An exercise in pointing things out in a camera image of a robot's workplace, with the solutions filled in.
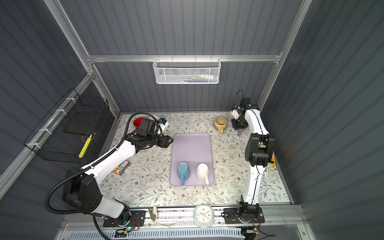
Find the mint alarm clock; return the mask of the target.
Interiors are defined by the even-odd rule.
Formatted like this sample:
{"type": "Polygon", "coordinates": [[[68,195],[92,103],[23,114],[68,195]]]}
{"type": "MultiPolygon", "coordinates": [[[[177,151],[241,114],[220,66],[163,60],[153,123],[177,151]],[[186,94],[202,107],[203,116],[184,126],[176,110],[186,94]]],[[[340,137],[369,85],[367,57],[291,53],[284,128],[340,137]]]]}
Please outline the mint alarm clock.
{"type": "Polygon", "coordinates": [[[209,205],[197,205],[194,209],[193,219],[196,226],[201,228],[208,228],[214,223],[214,210],[209,205]]]}

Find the red mug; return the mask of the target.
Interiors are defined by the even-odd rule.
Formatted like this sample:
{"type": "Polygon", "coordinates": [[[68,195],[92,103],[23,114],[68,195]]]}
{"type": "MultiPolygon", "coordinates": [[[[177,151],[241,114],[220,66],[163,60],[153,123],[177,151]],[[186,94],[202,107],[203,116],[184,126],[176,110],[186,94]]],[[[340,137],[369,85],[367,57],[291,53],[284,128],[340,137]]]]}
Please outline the red mug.
{"type": "Polygon", "coordinates": [[[136,118],[134,121],[133,121],[133,125],[135,128],[139,128],[141,126],[141,123],[142,123],[142,120],[144,118],[136,118]]]}

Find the yellow marker in basket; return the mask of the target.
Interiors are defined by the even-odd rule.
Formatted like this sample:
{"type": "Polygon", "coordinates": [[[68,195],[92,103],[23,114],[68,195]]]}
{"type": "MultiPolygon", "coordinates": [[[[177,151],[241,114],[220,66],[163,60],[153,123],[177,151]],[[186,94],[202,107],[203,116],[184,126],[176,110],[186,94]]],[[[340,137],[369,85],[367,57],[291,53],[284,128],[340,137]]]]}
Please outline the yellow marker in basket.
{"type": "Polygon", "coordinates": [[[90,135],[87,138],[87,140],[85,141],[85,143],[84,143],[84,145],[83,145],[83,147],[82,147],[82,149],[81,149],[81,151],[79,153],[79,158],[80,159],[84,157],[84,155],[85,155],[85,153],[86,153],[86,151],[87,151],[87,149],[88,149],[88,147],[89,147],[89,145],[90,145],[90,143],[92,141],[92,138],[93,138],[93,135],[90,135]]]}

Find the lavender plastic tray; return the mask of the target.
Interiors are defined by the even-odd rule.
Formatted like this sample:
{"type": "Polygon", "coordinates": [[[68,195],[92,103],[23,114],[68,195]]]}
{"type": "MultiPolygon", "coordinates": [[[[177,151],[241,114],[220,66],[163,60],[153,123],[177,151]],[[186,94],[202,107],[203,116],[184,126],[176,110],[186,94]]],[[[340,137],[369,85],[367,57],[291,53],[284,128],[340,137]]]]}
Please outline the lavender plastic tray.
{"type": "Polygon", "coordinates": [[[172,146],[169,178],[169,182],[172,186],[181,187],[181,181],[177,176],[177,169],[180,163],[187,163],[191,172],[190,178],[184,185],[185,187],[207,186],[196,177],[199,164],[206,164],[208,166],[210,181],[208,186],[214,185],[215,172],[213,166],[211,136],[209,134],[178,133],[174,135],[172,146]]]}

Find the colourful marker pack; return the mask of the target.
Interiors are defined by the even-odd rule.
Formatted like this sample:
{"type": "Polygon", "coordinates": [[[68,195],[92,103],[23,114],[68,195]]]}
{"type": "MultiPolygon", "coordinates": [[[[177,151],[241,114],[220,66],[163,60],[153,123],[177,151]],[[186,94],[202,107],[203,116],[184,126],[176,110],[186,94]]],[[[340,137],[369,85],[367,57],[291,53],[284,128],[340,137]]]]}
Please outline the colourful marker pack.
{"type": "Polygon", "coordinates": [[[114,173],[117,175],[122,175],[127,167],[131,165],[131,162],[128,160],[124,160],[121,164],[119,164],[115,169],[114,173]]]}

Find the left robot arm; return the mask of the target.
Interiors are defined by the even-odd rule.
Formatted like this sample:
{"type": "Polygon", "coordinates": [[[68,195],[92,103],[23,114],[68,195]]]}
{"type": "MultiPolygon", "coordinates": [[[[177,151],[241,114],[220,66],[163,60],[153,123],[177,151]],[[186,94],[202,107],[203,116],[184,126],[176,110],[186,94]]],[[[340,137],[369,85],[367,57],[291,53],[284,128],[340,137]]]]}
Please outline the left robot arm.
{"type": "Polygon", "coordinates": [[[83,166],[73,168],[66,173],[66,178],[56,184],[47,194],[44,206],[47,211],[56,215],[84,214],[94,217],[109,217],[126,224],[131,219],[130,208],[120,201],[110,199],[101,194],[99,184],[115,167],[142,150],[157,146],[168,148],[174,141],[165,135],[169,126],[165,118],[156,119],[147,114],[138,128],[128,132],[127,123],[122,139],[118,144],[101,157],[83,166]],[[50,200],[56,190],[63,188],[62,200],[72,206],[72,210],[58,210],[51,206],[50,200]]]}

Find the beige ceramic teapot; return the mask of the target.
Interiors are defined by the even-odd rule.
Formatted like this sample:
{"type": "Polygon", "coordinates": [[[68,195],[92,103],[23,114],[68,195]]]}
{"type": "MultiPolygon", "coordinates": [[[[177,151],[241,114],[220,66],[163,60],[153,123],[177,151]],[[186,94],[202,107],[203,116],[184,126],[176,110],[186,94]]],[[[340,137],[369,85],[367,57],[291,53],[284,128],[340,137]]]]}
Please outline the beige ceramic teapot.
{"type": "Polygon", "coordinates": [[[222,135],[228,126],[228,121],[224,117],[217,117],[214,120],[214,128],[222,135]]]}

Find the blue mug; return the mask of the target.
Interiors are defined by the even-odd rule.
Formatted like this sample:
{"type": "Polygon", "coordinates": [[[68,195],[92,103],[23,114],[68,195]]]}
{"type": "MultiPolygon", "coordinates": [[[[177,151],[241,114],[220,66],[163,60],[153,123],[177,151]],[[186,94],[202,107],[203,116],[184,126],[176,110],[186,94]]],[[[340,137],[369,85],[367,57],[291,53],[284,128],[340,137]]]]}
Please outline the blue mug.
{"type": "Polygon", "coordinates": [[[187,163],[180,163],[177,169],[177,176],[181,181],[181,186],[184,186],[186,181],[190,178],[191,172],[187,163]]]}

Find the white mug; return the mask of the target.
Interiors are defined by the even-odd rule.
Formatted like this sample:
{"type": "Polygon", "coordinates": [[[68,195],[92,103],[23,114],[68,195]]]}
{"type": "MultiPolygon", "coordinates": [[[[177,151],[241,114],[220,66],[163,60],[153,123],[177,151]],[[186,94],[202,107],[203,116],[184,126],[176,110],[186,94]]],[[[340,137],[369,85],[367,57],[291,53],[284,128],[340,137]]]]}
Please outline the white mug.
{"type": "Polygon", "coordinates": [[[196,172],[196,177],[199,181],[204,182],[207,186],[209,181],[209,168],[206,164],[199,164],[196,172]]]}

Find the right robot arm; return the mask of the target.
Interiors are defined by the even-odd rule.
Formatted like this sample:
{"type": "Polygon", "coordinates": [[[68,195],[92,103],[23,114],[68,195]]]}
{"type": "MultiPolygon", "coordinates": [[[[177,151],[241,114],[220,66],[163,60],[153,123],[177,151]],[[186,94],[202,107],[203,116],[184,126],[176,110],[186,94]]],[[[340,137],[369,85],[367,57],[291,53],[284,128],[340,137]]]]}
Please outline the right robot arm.
{"type": "Polygon", "coordinates": [[[233,105],[231,124],[234,130],[250,130],[250,137],[245,149],[245,160],[249,166],[247,183],[238,202],[237,216],[243,223],[261,224],[265,222],[260,207],[259,192],[267,165],[272,162],[273,138],[264,126],[258,105],[251,99],[242,97],[239,105],[233,105]]]}

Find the yellow calculator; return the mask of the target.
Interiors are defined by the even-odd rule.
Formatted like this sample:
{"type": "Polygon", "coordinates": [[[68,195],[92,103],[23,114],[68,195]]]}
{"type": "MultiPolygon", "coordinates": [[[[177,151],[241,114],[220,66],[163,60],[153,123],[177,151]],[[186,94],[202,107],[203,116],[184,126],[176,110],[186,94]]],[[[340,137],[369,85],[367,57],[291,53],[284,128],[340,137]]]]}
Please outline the yellow calculator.
{"type": "Polygon", "coordinates": [[[272,153],[271,159],[269,160],[268,164],[273,166],[276,164],[276,157],[274,152],[272,153]]]}

